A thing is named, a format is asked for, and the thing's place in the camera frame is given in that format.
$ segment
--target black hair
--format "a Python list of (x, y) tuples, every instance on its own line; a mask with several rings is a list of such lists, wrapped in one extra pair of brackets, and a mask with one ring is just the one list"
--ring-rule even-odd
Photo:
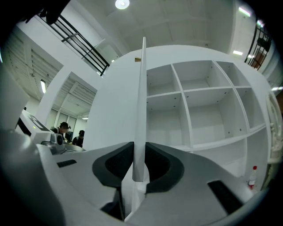
[(60, 128), (63, 128), (63, 129), (70, 129), (71, 127), (69, 126), (68, 123), (66, 122), (62, 122), (59, 126)]
[(84, 130), (80, 130), (79, 136), (84, 136)]

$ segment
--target black shirt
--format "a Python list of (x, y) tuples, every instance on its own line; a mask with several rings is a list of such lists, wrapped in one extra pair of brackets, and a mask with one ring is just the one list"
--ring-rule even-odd
[(83, 141), (84, 141), (84, 139), (81, 139), (80, 137), (77, 139), (77, 137), (75, 137), (74, 139), (73, 139), (73, 145), (77, 145), (77, 146), (79, 146), (79, 147), (83, 147)]
[(60, 133), (60, 132), (59, 132), (59, 127), (57, 127), (57, 128), (52, 127), (50, 130), (51, 130), (51, 131), (53, 131), (54, 133), (61, 134), (61, 135), (62, 135), (62, 137), (63, 137), (63, 140), (64, 140), (64, 135), (63, 135), (63, 133)]

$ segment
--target black slot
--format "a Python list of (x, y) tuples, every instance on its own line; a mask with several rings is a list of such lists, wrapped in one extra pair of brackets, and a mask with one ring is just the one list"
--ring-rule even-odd
[(65, 166), (75, 164), (75, 163), (76, 163), (76, 160), (71, 159), (71, 160), (67, 160), (67, 161), (63, 161), (63, 162), (57, 162), (57, 165), (59, 166), (59, 168), (61, 168), (61, 167), (65, 167)]
[(233, 213), (242, 206), (242, 203), (221, 181), (210, 182), (208, 186), (228, 214)]

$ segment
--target bottle label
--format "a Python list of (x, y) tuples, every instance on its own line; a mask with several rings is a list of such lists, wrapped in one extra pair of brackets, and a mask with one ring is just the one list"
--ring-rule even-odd
[(251, 180), (249, 180), (249, 185), (255, 185), (255, 183), (256, 183), (256, 181), (254, 180), (254, 181), (251, 181)]

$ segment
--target black metal railing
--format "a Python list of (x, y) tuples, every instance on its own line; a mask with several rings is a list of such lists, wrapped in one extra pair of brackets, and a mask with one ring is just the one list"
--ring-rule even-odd
[(252, 38), (251, 47), (245, 59), (245, 63), (259, 70), (268, 54), (272, 39), (265, 26), (262, 27), (261, 24), (257, 23), (257, 21), (258, 20), (256, 18), (255, 32)]
[(109, 63), (73, 25), (60, 15), (58, 20), (49, 26), (62, 38), (62, 42), (78, 52), (82, 59), (86, 60), (86, 63), (89, 63), (99, 72), (100, 76), (103, 75), (106, 68), (109, 67)]

